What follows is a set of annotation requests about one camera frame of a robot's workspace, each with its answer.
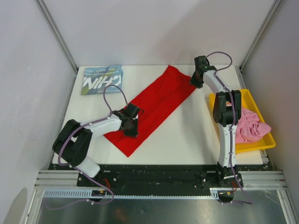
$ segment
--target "cable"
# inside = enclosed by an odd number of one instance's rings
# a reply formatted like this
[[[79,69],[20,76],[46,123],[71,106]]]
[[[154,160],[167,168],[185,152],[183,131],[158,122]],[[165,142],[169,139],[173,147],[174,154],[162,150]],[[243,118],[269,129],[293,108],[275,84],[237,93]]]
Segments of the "cable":
[[[91,121],[91,122],[89,122],[89,123],[83,124],[83,125],[81,125],[80,127],[76,128],[76,129],[70,134],[70,136],[69,136],[69,137],[66,139],[66,141],[63,143],[63,145],[62,145],[62,147],[61,147],[61,149],[60,149],[60,152],[59,152],[59,154],[58,154],[58,164],[59,164],[60,166],[70,166],[70,167],[72,167],[69,163],[62,163],[62,162],[61,162],[61,158],[62,158],[62,154],[63,154],[63,152],[64,152],[64,150],[65,150],[65,147],[66,147],[67,144],[70,142],[71,138],[72,138],[78,131],[80,131],[82,128],[84,128],[84,127],[86,127],[86,126],[89,126],[89,125],[92,125],[92,124],[99,123],[99,122],[104,121],[104,120],[108,119],[109,117],[111,117],[111,115],[112,115],[112,109],[111,109],[111,106],[109,105],[109,103],[107,102],[106,97],[105,97],[106,89],[107,89],[108,87],[110,87],[110,86],[116,87],[116,88],[118,88],[118,89],[121,91],[121,93],[122,93],[122,95],[123,95],[123,97],[124,97],[124,99],[125,99],[126,105],[128,105],[128,101],[127,101],[127,98],[126,98],[126,96],[125,96],[125,93],[122,91],[122,89],[121,89],[120,87],[118,87],[117,85],[108,85],[108,86],[106,86],[106,87],[104,88],[103,98],[104,98],[104,101],[105,101],[105,103],[106,103],[108,109],[110,110],[109,115],[108,115],[107,117],[105,117],[105,118],[100,118],[100,119]],[[112,201],[114,200],[114,193],[112,192],[112,190],[110,190],[110,184],[109,184],[108,180],[107,180],[107,182],[106,182],[108,186],[104,186],[104,185],[100,184],[99,182],[95,181],[94,179],[92,179],[90,176],[88,176],[88,175],[85,174],[84,172],[82,172],[82,170],[78,169],[77,167],[72,167],[72,168],[74,168],[75,170],[79,171],[79,173],[81,173],[82,175],[84,175],[84,176],[85,176],[88,180],[90,180],[91,182],[95,183],[96,185],[98,185],[98,186],[100,186],[100,187],[103,187],[103,188],[104,188],[106,191],[108,191],[108,192],[111,194],[111,196],[112,196],[112,198],[110,198],[110,199],[109,199],[108,201],[106,201],[106,202],[102,202],[102,201],[101,201],[101,202],[95,202],[95,201],[92,201],[91,204],[108,204],[108,203],[110,203],[110,202],[112,202]],[[45,208],[47,208],[47,209],[49,209],[49,210],[60,210],[60,209],[67,208],[67,207],[69,207],[69,206],[71,206],[71,205],[73,205],[73,204],[76,204],[76,203],[79,203],[79,202],[82,202],[82,201],[86,201],[86,199],[80,199],[80,200],[74,201],[74,202],[72,202],[72,203],[70,203],[70,204],[68,204],[68,205],[66,205],[66,206],[60,207],[60,208],[50,208],[49,206],[46,205],[46,203],[44,203],[44,206],[45,206]]]
[[[233,111],[233,123],[232,123],[231,126],[229,127],[229,133],[230,133],[229,164],[230,164],[230,168],[231,168],[231,170],[232,170],[232,172],[233,172],[234,178],[235,178],[237,184],[239,185],[239,188],[241,189],[242,193],[245,195],[245,197],[246,197],[247,200],[249,201],[249,202],[246,202],[246,201],[231,201],[231,202],[228,202],[228,203],[247,203],[247,204],[252,204],[252,202],[251,202],[251,200],[250,200],[248,194],[244,191],[243,187],[242,187],[241,184],[239,183],[238,178],[237,178],[237,176],[236,176],[236,174],[235,174],[235,170],[234,170],[234,168],[233,168],[233,162],[232,162],[232,153],[233,153],[233,129],[232,129],[232,128],[233,128],[233,126],[234,126],[234,124],[235,124],[235,104],[234,104],[233,94],[232,94],[231,90],[230,90],[228,87],[226,87],[226,85],[222,82],[222,80],[217,76],[217,72],[218,72],[218,71],[227,69],[227,68],[229,68],[229,67],[233,64],[233,59],[232,59],[232,57],[231,57],[229,54],[227,54],[227,53],[225,53],[225,52],[222,52],[222,51],[215,51],[215,52],[213,52],[213,53],[207,55],[206,57],[208,58],[209,56],[211,56],[211,55],[213,55],[213,54],[216,54],[216,53],[224,54],[224,55],[228,56],[229,59],[230,59],[230,63],[229,63],[229,65],[228,65],[227,67],[224,67],[224,68],[221,68],[221,69],[216,70],[216,71],[214,72],[214,76],[215,76],[215,78],[219,81],[219,83],[222,85],[222,87],[223,87],[226,91],[228,91],[228,93],[229,93],[230,101],[231,101],[231,104],[232,104],[232,111]]]

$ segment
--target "pink towel in bin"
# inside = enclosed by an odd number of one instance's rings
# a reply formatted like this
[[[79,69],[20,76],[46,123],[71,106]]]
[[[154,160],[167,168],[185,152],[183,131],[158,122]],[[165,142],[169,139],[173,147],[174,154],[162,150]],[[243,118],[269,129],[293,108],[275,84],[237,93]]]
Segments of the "pink towel in bin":
[[[242,115],[238,122],[235,134],[235,142],[257,142],[270,131],[271,127],[265,123],[259,122],[259,118],[256,113],[248,109],[242,108]]]

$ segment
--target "folded red fabric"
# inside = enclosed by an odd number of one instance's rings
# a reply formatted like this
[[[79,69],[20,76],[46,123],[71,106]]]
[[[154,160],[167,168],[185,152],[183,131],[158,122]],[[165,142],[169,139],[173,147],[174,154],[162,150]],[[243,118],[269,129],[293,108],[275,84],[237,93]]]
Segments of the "folded red fabric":
[[[163,75],[131,101],[144,110],[138,120],[138,137],[126,137],[119,131],[105,137],[129,157],[195,90],[189,81],[189,76],[169,65]]]

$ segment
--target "purple cable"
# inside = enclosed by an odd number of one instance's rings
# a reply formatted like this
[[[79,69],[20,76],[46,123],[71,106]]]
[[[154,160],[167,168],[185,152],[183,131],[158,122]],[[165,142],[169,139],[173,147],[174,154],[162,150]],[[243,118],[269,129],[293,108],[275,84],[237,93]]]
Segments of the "purple cable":
[[[228,93],[229,93],[230,101],[231,101],[232,108],[233,108],[233,110],[232,110],[232,111],[233,111],[233,123],[232,123],[231,126],[229,127],[229,133],[230,133],[229,164],[230,164],[231,170],[232,170],[232,172],[233,172],[234,178],[235,178],[235,180],[236,180],[236,182],[237,182],[239,188],[241,189],[242,193],[245,195],[245,197],[247,198],[247,200],[248,200],[249,202],[246,202],[246,201],[232,201],[232,202],[224,203],[224,202],[222,202],[220,199],[219,199],[219,201],[221,202],[221,204],[231,204],[231,203],[247,203],[247,204],[252,204],[252,202],[251,202],[251,200],[250,200],[250,197],[249,197],[248,194],[244,191],[243,187],[241,186],[241,184],[240,184],[239,181],[238,181],[238,178],[237,178],[237,176],[236,176],[236,174],[235,174],[235,170],[234,170],[234,168],[233,168],[233,163],[232,163],[232,159],[233,159],[233,158],[232,158],[232,153],[233,153],[233,129],[232,129],[232,128],[233,128],[233,126],[234,126],[234,124],[235,124],[235,104],[234,104],[233,94],[232,94],[232,92],[230,91],[230,89],[229,89],[228,87],[226,87],[226,85],[222,82],[222,80],[217,76],[217,72],[218,72],[218,71],[227,69],[227,68],[229,68],[229,67],[232,65],[232,63],[233,63],[233,59],[232,59],[232,57],[231,57],[229,54],[227,54],[227,53],[225,53],[225,52],[222,52],[222,51],[215,51],[215,52],[209,54],[209,55],[206,56],[206,57],[209,57],[209,56],[211,56],[211,55],[213,55],[213,54],[216,54],[216,53],[224,54],[224,55],[228,56],[229,59],[230,59],[230,63],[229,63],[229,65],[228,65],[227,67],[224,67],[224,68],[221,68],[221,69],[216,70],[216,71],[214,72],[214,76],[215,76],[215,78],[219,81],[219,83],[222,85],[222,87],[223,87],[226,91],[228,91]]]
[[[126,96],[125,96],[125,93],[122,91],[122,89],[121,89],[120,87],[118,87],[117,85],[108,85],[108,86],[106,86],[106,87],[104,88],[103,98],[104,98],[104,101],[105,101],[107,107],[108,107],[109,110],[110,110],[109,115],[108,115],[107,117],[105,117],[105,118],[100,118],[100,119],[91,121],[91,122],[89,122],[89,123],[86,123],[86,124],[84,124],[84,125],[81,125],[80,127],[78,127],[76,130],[74,130],[74,131],[70,134],[70,136],[69,136],[69,137],[66,139],[66,141],[63,143],[63,145],[62,145],[62,147],[61,147],[61,149],[60,149],[60,152],[59,152],[59,154],[58,154],[58,164],[59,164],[60,166],[68,166],[68,165],[69,165],[69,163],[62,163],[62,162],[61,162],[61,157],[62,157],[62,154],[63,154],[63,152],[64,152],[64,150],[65,150],[65,147],[66,147],[67,144],[70,142],[71,138],[72,138],[72,137],[73,137],[79,130],[81,130],[82,128],[84,128],[84,127],[86,127],[86,126],[89,126],[90,124],[96,124],[96,123],[98,123],[98,122],[104,121],[104,120],[108,119],[109,117],[111,117],[111,115],[112,115],[112,109],[111,109],[111,106],[109,105],[109,103],[107,102],[106,97],[105,97],[106,89],[107,89],[108,87],[110,87],[110,86],[116,87],[116,88],[118,88],[118,89],[121,91],[121,93],[122,93],[122,95],[123,95],[123,97],[124,97],[124,99],[125,99],[126,105],[128,105],[128,101],[127,101],[127,98],[126,98]],[[93,183],[97,184],[97,185],[100,186],[100,187],[103,187],[106,191],[108,191],[108,192],[112,195],[112,198],[109,199],[109,200],[106,201],[106,202],[94,202],[94,201],[92,201],[92,204],[108,204],[108,203],[110,203],[110,202],[112,202],[112,201],[114,200],[114,193],[112,192],[112,190],[110,190],[110,189],[107,188],[106,186],[100,184],[99,182],[95,181],[95,180],[92,179],[90,176],[88,176],[87,174],[83,173],[80,169],[78,169],[78,168],[76,168],[76,167],[73,167],[73,168],[74,168],[75,170],[79,171],[81,174],[83,174],[87,179],[89,179],[89,180],[92,181]],[[60,208],[50,208],[50,207],[48,207],[45,203],[44,203],[44,206],[45,206],[45,208],[50,209],[50,210],[60,210],[60,209],[67,208],[67,207],[69,207],[69,206],[71,206],[71,205],[73,205],[73,204],[76,204],[76,203],[79,203],[79,202],[83,202],[83,201],[86,201],[86,199],[80,199],[80,200],[74,201],[74,202],[72,202],[72,203],[70,203],[70,204],[68,204],[68,205],[66,205],[66,206],[60,207]]]

